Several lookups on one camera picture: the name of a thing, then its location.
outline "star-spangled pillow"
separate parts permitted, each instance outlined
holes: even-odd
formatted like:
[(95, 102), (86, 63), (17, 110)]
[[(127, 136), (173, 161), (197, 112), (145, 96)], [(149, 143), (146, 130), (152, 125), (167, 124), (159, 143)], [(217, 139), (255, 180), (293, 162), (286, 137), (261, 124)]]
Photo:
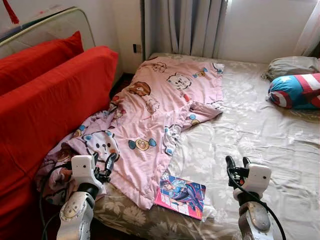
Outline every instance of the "star-spangled pillow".
[(269, 99), (287, 109), (320, 108), (320, 73), (275, 78), (268, 90)]

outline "magazine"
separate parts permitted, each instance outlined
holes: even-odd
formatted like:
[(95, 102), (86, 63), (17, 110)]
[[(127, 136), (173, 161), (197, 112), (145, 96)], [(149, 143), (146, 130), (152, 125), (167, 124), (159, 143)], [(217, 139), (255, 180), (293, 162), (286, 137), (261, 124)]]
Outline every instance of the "magazine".
[(206, 186), (164, 174), (154, 203), (201, 220)]

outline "red tassel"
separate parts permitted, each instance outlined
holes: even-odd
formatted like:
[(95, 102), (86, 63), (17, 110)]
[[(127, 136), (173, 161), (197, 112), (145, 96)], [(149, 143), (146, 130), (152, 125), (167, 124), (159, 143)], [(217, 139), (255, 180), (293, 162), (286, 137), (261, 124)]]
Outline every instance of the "red tassel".
[(17, 15), (15, 14), (15, 12), (12, 10), (11, 6), (9, 5), (7, 0), (3, 0), (3, 4), (5, 6), (6, 11), (8, 12), (11, 22), (13, 24), (18, 24), (19, 23), (19, 19), (17, 17)]

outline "red sofa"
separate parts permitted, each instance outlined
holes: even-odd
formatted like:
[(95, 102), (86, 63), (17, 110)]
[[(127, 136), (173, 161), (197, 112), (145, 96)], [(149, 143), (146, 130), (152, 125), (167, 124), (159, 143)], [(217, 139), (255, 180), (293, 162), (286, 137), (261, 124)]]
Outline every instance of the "red sofa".
[(0, 239), (41, 235), (33, 178), (50, 149), (107, 107), (117, 60), (91, 48), (0, 96)]

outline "gray bedsheet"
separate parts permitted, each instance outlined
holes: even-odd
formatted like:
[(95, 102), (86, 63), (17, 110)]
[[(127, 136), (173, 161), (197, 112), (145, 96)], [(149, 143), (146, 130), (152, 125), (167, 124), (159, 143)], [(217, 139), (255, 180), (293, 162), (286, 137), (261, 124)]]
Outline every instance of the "gray bedsheet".
[[(208, 58), (160, 53), (170, 58)], [(228, 187), (226, 155), (240, 166), (243, 156), (272, 169), (262, 200), (278, 216), (288, 240), (320, 237), (319, 111), (296, 111), (265, 100), (270, 82), (260, 78), (266, 64), (219, 60), (225, 64), (224, 112), (181, 134), (171, 175), (206, 185), (204, 220), (153, 206), (144, 211), (112, 185), (94, 215), (105, 225), (146, 239), (238, 240), (238, 203)], [(273, 224), (275, 239), (281, 239)]]

